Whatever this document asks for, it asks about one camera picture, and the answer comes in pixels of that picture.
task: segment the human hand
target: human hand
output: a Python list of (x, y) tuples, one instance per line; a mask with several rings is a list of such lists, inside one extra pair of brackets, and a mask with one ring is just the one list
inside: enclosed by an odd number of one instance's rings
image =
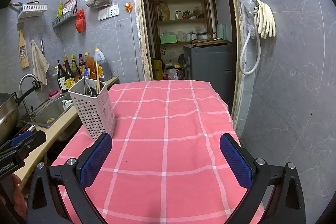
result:
[[(13, 179), (13, 185), (14, 185), (14, 190), (13, 190), (14, 210), (18, 213), (19, 216), (24, 217), (26, 216), (27, 206), (25, 203), (25, 199), (21, 193), (21, 190), (18, 186), (18, 184), (21, 184), (22, 181), (15, 174), (12, 174), (12, 179)], [(0, 196), (0, 200), (2, 201), (2, 203), (4, 203), (4, 205), (6, 205), (6, 200), (4, 199), (4, 197)]]

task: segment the wall-mounted basket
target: wall-mounted basket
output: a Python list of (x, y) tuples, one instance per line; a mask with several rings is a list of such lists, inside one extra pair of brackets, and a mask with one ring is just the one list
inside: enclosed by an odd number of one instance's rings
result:
[(74, 8), (73, 10), (66, 12), (64, 15), (61, 15), (58, 19), (56, 19), (51, 25), (53, 28), (63, 25), (65, 22), (75, 18), (77, 16), (78, 8)]
[(23, 4), (17, 12), (17, 18), (37, 17), (42, 15), (48, 8), (48, 4)]

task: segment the beige dish cloth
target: beige dish cloth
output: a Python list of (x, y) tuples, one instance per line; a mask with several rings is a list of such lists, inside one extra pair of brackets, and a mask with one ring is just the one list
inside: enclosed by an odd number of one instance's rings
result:
[(50, 65), (33, 39), (31, 40), (31, 57), (33, 59), (33, 73), (42, 84), (47, 85), (45, 74)]

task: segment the hose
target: hose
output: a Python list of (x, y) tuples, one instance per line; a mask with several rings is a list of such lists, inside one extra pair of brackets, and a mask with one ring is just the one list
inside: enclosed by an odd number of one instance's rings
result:
[(256, 64), (254, 65), (254, 67), (252, 68), (252, 70), (248, 71), (248, 72), (245, 72), (244, 69), (243, 69), (243, 56), (244, 56), (244, 53), (246, 51), (246, 47), (247, 47), (247, 44), (250, 40), (250, 37), (251, 37), (251, 34), (250, 32), (248, 32), (247, 34), (247, 39), (245, 41), (245, 44), (243, 46), (243, 50), (241, 51), (241, 54), (240, 54), (240, 59), (239, 59), (239, 69), (241, 71), (242, 74), (244, 75), (249, 75), (251, 73), (253, 73), (253, 71), (255, 71), (255, 69), (257, 68), (257, 66), (259, 65), (259, 61), (260, 61), (260, 54), (261, 54), (261, 47), (260, 47), (260, 38), (259, 38), (259, 34), (258, 34), (258, 27), (257, 27), (257, 14), (258, 12), (256, 12), (256, 9), (254, 11), (254, 29), (255, 29), (255, 33), (256, 33), (256, 37), (257, 37), (257, 45), (258, 45), (258, 57), (257, 57), (257, 62)]

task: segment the pink tablecloth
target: pink tablecloth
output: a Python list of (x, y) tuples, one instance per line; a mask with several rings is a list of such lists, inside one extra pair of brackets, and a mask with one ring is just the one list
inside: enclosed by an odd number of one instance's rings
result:
[[(150, 81), (109, 91), (117, 123), (112, 150), (86, 192), (108, 223), (223, 224), (245, 188), (219, 148), (227, 105), (207, 82)], [(92, 145), (81, 127), (53, 165)], [(80, 223), (64, 187), (65, 205)], [(257, 211), (252, 223), (262, 215)]]

